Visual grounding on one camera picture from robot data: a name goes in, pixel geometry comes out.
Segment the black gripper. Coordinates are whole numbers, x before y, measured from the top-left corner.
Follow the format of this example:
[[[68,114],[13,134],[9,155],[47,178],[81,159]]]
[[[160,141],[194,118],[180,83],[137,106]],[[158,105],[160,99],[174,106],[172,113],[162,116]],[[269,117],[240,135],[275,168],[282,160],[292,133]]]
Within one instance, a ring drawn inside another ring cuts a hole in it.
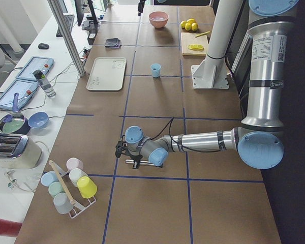
[[[134,161],[133,169],[139,169],[140,162],[141,162],[141,159],[143,158],[143,156],[139,152],[130,151],[130,150],[128,150],[128,154],[129,154],[129,157]]]
[[[143,13],[143,9],[145,6],[145,0],[140,0],[138,3],[138,15],[141,16],[141,14]]]

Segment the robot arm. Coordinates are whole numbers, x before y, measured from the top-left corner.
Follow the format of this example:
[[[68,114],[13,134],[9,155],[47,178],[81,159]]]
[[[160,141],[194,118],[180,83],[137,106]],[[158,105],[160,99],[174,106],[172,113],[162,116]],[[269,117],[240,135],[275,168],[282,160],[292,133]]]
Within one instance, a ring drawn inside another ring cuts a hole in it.
[[[296,18],[297,1],[249,1],[249,26],[244,43],[251,43],[251,69],[247,115],[240,127],[230,131],[172,135],[153,140],[138,126],[131,126],[115,148],[138,168],[142,158],[160,167],[170,152],[214,153],[236,150],[240,158],[256,169],[269,169],[283,158],[279,119],[284,86],[284,62],[288,32]]]

